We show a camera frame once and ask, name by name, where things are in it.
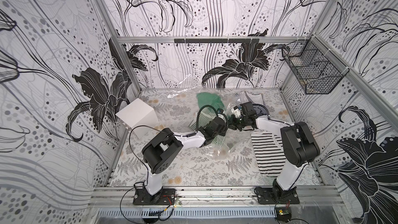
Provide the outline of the solid green tank top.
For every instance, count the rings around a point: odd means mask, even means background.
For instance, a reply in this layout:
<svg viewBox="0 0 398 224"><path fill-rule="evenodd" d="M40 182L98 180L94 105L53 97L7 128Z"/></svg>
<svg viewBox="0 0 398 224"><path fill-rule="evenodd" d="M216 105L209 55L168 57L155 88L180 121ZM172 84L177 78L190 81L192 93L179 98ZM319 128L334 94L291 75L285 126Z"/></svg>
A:
<svg viewBox="0 0 398 224"><path fill-rule="evenodd" d="M197 94L198 106L202 108L205 105L211 105L215 109L225 110L225 105L222 102L221 97L215 93L200 92Z"/></svg>

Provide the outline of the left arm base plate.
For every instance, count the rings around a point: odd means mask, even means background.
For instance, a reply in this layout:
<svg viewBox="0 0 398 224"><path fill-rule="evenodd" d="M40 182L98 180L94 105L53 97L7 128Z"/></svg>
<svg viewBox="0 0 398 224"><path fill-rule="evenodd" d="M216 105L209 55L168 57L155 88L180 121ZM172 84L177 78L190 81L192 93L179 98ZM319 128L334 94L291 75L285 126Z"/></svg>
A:
<svg viewBox="0 0 398 224"><path fill-rule="evenodd" d="M174 205L176 200L176 189L175 188L162 188L158 193L151 195L146 188L137 189L133 204L140 206L148 205L162 205L171 206Z"/></svg>

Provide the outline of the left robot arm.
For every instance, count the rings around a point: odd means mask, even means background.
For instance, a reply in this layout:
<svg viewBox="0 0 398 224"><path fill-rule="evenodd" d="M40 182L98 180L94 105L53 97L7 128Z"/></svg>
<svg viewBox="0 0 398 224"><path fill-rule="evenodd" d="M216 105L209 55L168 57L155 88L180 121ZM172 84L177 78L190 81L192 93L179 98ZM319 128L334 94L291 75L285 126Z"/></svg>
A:
<svg viewBox="0 0 398 224"><path fill-rule="evenodd" d="M227 115L222 109L203 106L196 114L193 131L176 133L165 128L142 149L148 175L144 182L146 193L155 196L163 189L162 173L172 164L184 149L202 148L210 145L217 137L225 136L229 128Z"/></svg>

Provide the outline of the navy white striped tank top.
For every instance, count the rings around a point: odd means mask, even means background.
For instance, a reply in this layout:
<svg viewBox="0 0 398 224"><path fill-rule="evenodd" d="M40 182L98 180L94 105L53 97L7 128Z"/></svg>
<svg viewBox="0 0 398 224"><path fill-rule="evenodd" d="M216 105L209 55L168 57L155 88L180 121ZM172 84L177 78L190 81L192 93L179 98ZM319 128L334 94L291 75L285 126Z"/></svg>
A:
<svg viewBox="0 0 398 224"><path fill-rule="evenodd" d="M255 111L257 117L270 118L263 94L253 94L248 91L242 91L239 97L240 108L243 113Z"/></svg>

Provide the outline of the white cube box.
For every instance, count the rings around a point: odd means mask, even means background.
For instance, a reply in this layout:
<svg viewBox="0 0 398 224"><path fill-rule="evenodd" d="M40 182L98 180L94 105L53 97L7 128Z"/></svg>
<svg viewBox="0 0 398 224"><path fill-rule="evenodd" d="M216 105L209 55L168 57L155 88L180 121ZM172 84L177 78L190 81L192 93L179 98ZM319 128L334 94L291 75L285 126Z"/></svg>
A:
<svg viewBox="0 0 398 224"><path fill-rule="evenodd" d="M159 123L154 108L141 99L135 99L132 103L117 112L116 116L126 128L131 130L138 125L147 125L154 128Z"/></svg>

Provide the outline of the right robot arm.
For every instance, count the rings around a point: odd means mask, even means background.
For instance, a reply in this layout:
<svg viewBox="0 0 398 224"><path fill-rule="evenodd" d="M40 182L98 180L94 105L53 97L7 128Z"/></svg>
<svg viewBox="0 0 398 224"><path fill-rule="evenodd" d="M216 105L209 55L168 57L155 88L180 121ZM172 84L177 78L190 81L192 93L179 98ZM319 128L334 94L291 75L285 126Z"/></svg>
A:
<svg viewBox="0 0 398 224"><path fill-rule="evenodd" d="M275 178L273 193L292 192L304 169L320 155L308 125L273 119L264 105L252 102L234 106L230 111L230 129L252 132L259 170Z"/></svg>

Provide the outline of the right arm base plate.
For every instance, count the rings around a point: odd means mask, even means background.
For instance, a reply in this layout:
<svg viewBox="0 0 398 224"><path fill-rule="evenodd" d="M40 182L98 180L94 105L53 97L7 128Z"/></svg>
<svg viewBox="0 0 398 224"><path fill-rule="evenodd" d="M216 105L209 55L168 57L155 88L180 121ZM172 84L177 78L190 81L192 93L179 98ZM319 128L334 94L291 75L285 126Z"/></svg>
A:
<svg viewBox="0 0 398 224"><path fill-rule="evenodd" d="M299 196L296 192L297 187L290 190L281 190L276 187L256 187L254 193L258 203L261 205L269 204L300 204Z"/></svg>

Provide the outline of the black white striped tank top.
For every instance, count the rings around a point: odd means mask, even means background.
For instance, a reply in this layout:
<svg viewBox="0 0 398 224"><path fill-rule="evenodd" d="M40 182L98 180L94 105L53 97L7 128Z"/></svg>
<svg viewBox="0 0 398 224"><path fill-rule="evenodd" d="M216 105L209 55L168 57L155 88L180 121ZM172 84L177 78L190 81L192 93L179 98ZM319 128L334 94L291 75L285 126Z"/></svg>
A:
<svg viewBox="0 0 398 224"><path fill-rule="evenodd" d="M282 139L269 132L253 132L251 142L260 173L277 177L286 162Z"/></svg>

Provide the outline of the clear plastic vacuum bag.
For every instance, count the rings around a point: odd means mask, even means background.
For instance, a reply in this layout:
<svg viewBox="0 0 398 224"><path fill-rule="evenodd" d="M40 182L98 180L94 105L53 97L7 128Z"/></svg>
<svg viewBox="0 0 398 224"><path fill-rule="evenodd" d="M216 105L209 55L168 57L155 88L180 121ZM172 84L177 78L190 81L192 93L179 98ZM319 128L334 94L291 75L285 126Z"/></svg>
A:
<svg viewBox="0 0 398 224"><path fill-rule="evenodd" d="M173 100L173 109L170 110L169 127L177 132L192 132L188 128L190 122L194 119L195 114L200 110L198 106L197 94L200 92L209 92L218 94L225 105L224 113L229 118L231 116L230 109L240 104L239 94L242 89L232 88L207 88L193 87L186 89L175 89L167 98ZM228 129L223 146L206 146L201 152L212 157L215 160L223 160L228 157L234 147L244 141L246 135L243 132Z"/></svg>

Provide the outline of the green white striped tank top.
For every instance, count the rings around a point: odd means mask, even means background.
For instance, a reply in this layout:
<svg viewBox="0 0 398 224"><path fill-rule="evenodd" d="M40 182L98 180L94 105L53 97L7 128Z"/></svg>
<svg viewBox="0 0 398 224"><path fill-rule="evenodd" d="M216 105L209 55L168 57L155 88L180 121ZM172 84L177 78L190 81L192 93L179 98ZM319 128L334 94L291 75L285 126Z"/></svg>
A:
<svg viewBox="0 0 398 224"><path fill-rule="evenodd" d="M202 134L205 141L204 146L223 146L226 133L228 130L228 123L225 114L218 113L217 115L208 109L204 109L200 114L196 113L194 119L188 125L188 128L195 131L198 128L198 134Z"/></svg>

